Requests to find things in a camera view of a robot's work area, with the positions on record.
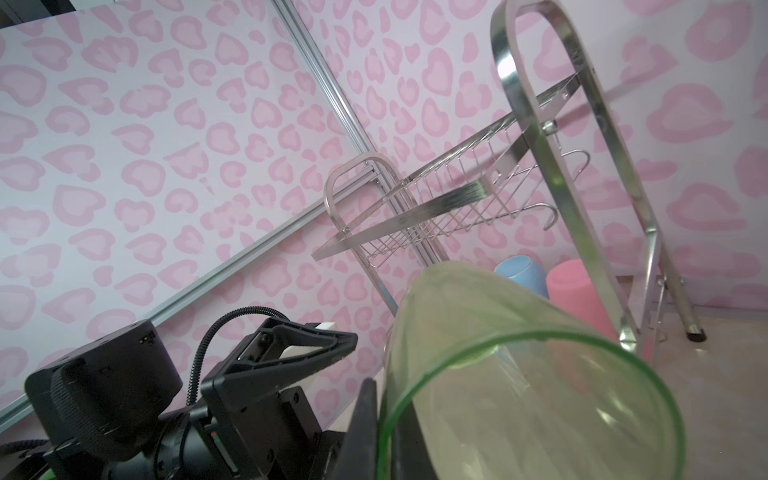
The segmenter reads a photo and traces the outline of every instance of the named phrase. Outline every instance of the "stainless steel rack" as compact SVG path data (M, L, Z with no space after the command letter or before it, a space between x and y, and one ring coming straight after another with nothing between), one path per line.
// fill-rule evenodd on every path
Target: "stainless steel rack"
M515 34L515 19L529 12L544 16L558 33L575 74L536 96L525 74ZM682 279L664 245L653 209L615 121L607 109L604 92L592 63L570 18L555 0L507 0L495 10L491 20L491 45L498 76L512 113L472 135L408 177L398 175L392 162L381 154L365 153L333 171L326 182L326 209L339 232L320 247L313 257L321 260L351 250L392 313L397 305L376 269L397 250L429 242L439 260L448 260L440 237L501 219L516 218L522 211L541 208L551 211L544 228L561 217L598 295L616 329L619 342L631 352L643 353L653 362L660 337L667 294L672 297L688 338L706 339L696 313L682 285ZM644 231L641 271L634 276L627 301L611 272L594 226L574 186L576 176L590 160L584 150L561 151L557 140L557 116L578 89L586 95L608 151L630 196L634 212ZM509 128L517 123L515 139ZM532 159L525 155L532 153ZM566 158L583 154L585 162L574 176ZM354 167L376 165L387 171L394 186L371 207L347 223L333 200L336 179ZM534 180L538 171L541 179ZM533 193L544 181L555 207L531 202ZM396 200L407 210L371 227L364 222L387 203ZM660 289L657 291L657 278ZM658 301L656 325L651 325L653 300Z

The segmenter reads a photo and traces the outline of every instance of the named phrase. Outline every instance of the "black cable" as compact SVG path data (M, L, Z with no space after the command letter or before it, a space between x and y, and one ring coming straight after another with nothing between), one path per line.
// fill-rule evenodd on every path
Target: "black cable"
M0 455L23 452L24 450L45 445L47 442L48 440L19 440L18 442L3 443L0 445Z
M265 306L245 306L237 310L225 314L210 326L203 339L200 341L200 345L197 347L197 351L194 354L194 360L192 361L192 371L190 373L190 385L187 389L187 405L194 405L197 401L197 388L200 385L200 371L203 368L203 360L205 359L205 352L208 350L210 341L214 339L214 335L219 329L232 319L236 319L238 316L243 315L268 315L275 318L288 320L288 317L278 312L275 309L271 309Z

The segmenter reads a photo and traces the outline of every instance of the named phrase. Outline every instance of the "green object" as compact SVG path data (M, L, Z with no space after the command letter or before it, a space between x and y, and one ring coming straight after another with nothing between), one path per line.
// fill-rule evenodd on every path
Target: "green object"
M464 263L427 268L387 346L378 479L411 400L440 480L680 478L684 425L645 363Z

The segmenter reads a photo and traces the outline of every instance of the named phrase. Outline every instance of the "blue cup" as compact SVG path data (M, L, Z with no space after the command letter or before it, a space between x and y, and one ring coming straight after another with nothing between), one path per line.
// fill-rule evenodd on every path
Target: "blue cup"
M494 270L529 290L533 290L545 299L549 299L547 291L547 273L538 262L528 255L515 255L497 265Z

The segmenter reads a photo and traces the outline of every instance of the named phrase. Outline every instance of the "metal bolt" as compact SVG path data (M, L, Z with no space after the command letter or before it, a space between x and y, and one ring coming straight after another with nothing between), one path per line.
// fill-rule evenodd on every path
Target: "metal bolt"
M541 124L541 129L544 131L544 134L547 136L554 135L558 132L558 122L554 120L547 120L546 122Z

